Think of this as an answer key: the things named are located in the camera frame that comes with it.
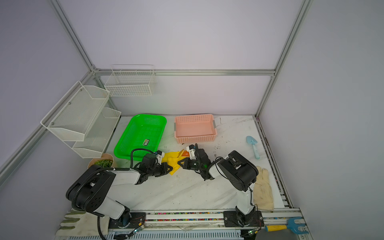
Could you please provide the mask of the yellow paper napkin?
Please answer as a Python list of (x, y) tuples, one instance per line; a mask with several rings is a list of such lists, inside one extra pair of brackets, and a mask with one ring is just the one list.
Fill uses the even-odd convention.
[(167, 162), (170, 166), (173, 167), (173, 170), (170, 172), (170, 175), (173, 175), (180, 168), (180, 166), (178, 165), (178, 161), (187, 158), (182, 157), (182, 153), (183, 150), (179, 152), (170, 152), (165, 154), (162, 163)]

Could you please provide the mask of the green plastic basket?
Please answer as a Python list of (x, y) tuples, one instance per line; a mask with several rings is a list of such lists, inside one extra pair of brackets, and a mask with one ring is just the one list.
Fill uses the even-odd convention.
[[(119, 159), (140, 162), (148, 151), (156, 152), (162, 139), (167, 119), (163, 116), (140, 114), (131, 118), (115, 146), (114, 154)], [(145, 139), (150, 142), (143, 145)]]

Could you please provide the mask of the pink plastic basket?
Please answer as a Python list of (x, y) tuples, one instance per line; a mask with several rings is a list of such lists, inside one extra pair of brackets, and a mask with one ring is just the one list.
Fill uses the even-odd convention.
[(213, 142), (217, 134), (212, 114), (175, 117), (174, 135), (178, 144)]

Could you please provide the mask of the orange plastic spoon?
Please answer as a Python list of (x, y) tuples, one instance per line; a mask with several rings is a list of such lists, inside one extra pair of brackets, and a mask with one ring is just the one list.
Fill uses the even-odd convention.
[(188, 157), (189, 158), (190, 157), (189, 152), (186, 150), (183, 150), (182, 157)]

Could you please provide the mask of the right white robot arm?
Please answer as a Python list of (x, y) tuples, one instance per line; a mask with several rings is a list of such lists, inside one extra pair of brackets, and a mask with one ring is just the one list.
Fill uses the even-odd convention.
[(187, 151), (190, 156), (178, 161), (180, 167), (195, 171), (205, 181), (223, 177), (238, 190), (235, 209), (223, 213), (225, 227), (260, 229), (265, 225), (262, 213), (253, 203), (251, 185), (256, 183), (259, 175), (254, 164), (237, 151), (230, 152), (224, 158), (217, 157), (214, 161), (211, 161), (205, 150), (198, 148), (198, 145), (188, 146)]

